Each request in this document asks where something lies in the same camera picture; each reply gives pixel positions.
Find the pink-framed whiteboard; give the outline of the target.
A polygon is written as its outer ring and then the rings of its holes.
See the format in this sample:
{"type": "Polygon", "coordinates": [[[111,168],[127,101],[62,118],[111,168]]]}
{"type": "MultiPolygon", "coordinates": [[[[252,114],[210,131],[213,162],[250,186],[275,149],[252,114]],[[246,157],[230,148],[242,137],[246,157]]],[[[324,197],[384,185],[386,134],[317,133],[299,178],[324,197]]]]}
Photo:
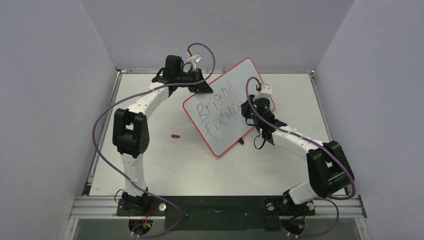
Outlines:
{"type": "Polygon", "coordinates": [[[242,116],[242,104],[248,94],[257,94],[256,80],[261,79],[247,57],[208,84],[212,93],[196,93],[183,102],[184,111],[214,156],[222,156],[253,129],[242,116]]]}

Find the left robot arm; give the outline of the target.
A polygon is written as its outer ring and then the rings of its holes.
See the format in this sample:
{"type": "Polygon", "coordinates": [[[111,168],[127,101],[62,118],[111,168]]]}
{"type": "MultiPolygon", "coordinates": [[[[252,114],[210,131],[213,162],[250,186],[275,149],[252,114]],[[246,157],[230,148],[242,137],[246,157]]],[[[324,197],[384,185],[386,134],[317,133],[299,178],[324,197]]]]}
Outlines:
{"type": "Polygon", "coordinates": [[[123,209],[132,210],[136,215],[143,215],[151,209],[146,193],[148,187],[144,177],[143,154],[150,143],[148,119],[152,113],[179,87],[188,88],[191,93],[213,93],[204,81],[201,69],[196,67],[201,59],[199,53],[190,55],[186,62],[191,67],[184,71],[182,58],[168,55],[165,66],[152,79],[148,93],[129,107],[115,111],[112,143],[120,154],[126,175],[122,193],[123,209]]]}

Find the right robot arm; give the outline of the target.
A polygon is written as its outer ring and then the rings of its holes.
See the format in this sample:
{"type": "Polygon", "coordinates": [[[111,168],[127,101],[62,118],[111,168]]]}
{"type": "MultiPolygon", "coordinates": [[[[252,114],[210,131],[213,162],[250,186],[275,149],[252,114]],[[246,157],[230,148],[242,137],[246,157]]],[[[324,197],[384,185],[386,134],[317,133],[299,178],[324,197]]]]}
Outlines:
{"type": "Polygon", "coordinates": [[[317,198],[334,199],[334,193],[351,186],[351,199],[356,194],[355,177],[341,144],[305,137],[271,112],[268,98],[250,94],[241,105],[242,116],[251,120],[264,142],[285,148],[307,163],[308,180],[283,193],[282,207],[296,213],[302,204],[317,198]]]}

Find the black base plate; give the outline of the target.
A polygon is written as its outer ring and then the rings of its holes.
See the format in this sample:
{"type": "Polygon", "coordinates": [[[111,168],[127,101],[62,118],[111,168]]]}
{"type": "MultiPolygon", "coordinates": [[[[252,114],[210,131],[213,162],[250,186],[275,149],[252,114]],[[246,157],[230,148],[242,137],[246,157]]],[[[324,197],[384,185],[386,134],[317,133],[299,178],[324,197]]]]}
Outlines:
{"type": "Polygon", "coordinates": [[[165,229],[174,231],[278,231],[285,222],[298,224],[303,216],[314,216],[312,201],[285,207],[280,195],[266,196],[165,196],[148,197],[150,210],[136,214],[118,200],[116,215],[128,217],[130,226],[143,224],[142,231],[163,218],[165,229]]]}

